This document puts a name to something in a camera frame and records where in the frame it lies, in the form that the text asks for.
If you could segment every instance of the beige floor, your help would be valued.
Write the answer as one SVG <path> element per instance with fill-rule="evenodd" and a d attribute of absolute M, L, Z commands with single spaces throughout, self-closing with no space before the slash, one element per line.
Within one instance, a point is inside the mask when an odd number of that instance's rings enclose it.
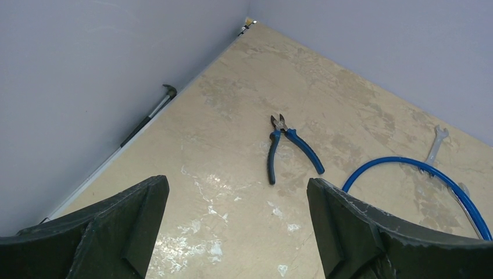
<path fill-rule="evenodd" d="M 148 278 L 323 278 L 306 185 L 308 158 L 283 138 L 277 184 L 267 181 L 271 114 L 317 152 L 342 185 L 364 162 L 424 160 L 434 126 L 448 137 L 437 167 L 465 183 L 493 227 L 493 149 L 261 24 L 254 25 L 68 208 L 72 212 L 149 176 L 170 196 Z M 399 164 L 375 167 L 350 192 L 401 218 L 475 237 L 437 180 Z"/>

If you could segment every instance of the blue hose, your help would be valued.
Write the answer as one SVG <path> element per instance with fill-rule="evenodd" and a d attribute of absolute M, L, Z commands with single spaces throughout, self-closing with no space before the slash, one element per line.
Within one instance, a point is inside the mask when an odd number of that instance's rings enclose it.
<path fill-rule="evenodd" d="M 413 166 L 419 167 L 420 169 L 423 169 L 437 176 L 441 180 L 443 180 L 443 182 L 445 182 L 452 189 L 453 193 L 459 198 L 460 202 L 464 205 L 467 212 L 471 216 L 473 222 L 475 223 L 476 227 L 478 228 L 481 237 L 484 240 L 492 240 L 491 233 L 490 230 L 488 229 L 488 226 L 486 225 L 486 222 L 483 220 L 483 217 L 481 217 L 481 214 L 477 210 L 476 206 L 473 204 L 471 199 L 469 199 L 469 197 L 464 193 L 464 191 L 462 191 L 462 189 L 460 189 L 460 187 L 444 173 L 423 162 L 416 161 L 410 158 L 396 157 L 396 156 L 383 157 L 383 158 L 371 160 L 368 163 L 364 164 L 363 166 L 360 166 L 353 174 L 351 174 L 351 176 L 348 178 L 346 183 L 344 183 L 342 190 L 347 193 L 350 187 L 353 185 L 354 181 L 367 169 L 376 166 L 378 164 L 390 163 L 390 162 L 412 164 Z"/>

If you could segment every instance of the diagonal cutting pliers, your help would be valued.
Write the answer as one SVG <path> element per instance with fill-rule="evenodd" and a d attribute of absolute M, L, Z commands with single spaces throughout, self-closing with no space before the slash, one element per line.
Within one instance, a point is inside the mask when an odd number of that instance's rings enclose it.
<path fill-rule="evenodd" d="M 267 173 L 269 175 L 269 183 L 271 185 L 276 183 L 276 176 L 274 174 L 274 154 L 276 154 L 276 148 L 279 144 L 279 140 L 281 139 L 281 133 L 283 133 L 288 140 L 294 143 L 307 155 L 319 174 L 323 174 L 325 172 L 325 169 L 322 166 L 319 157 L 315 154 L 315 151 L 313 151 L 313 149 L 304 140 L 296 135 L 295 129 L 290 129 L 286 126 L 283 115 L 279 114 L 279 120 L 271 115 L 270 122 L 272 123 L 272 126 L 274 126 L 274 131 L 270 134 L 271 145 L 269 148 L 269 155 L 267 157 Z"/>

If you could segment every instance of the white wall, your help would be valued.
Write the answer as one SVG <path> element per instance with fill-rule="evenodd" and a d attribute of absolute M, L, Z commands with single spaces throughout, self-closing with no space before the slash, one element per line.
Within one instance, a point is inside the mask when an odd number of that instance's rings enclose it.
<path fill-rule="evenodd" d="M 244 25 L 248 0 L 0 2 L 0 235 L 39 223 Z"/>
<path fill-rule="evenodd" d="M 493 146 L 493 1 L 252 0 L 249 15 Z"/>

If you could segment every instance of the open-end wrench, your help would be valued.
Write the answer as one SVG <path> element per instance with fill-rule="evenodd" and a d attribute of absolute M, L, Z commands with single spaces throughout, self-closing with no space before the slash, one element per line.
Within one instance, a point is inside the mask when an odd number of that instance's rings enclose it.
<path fill-rule="evenodd" d="M 437 157 L 438 150 L 440 149 L 440 145 L 442 144 L 442 141 L 444 138 L 448 137 L 448 130 L 447 128 L 445 129 L 440 129 L 440 125 L 437 125 L 435 127 L 435 141 L 433 142 L 433 146 L 431 147 L 430 153 L 428 154 L 428 159 L 426 159 L 425 164 L 429 164 L 430 166 L 433 167 L 433 163 L 435 162 L 435 158 Z"/>

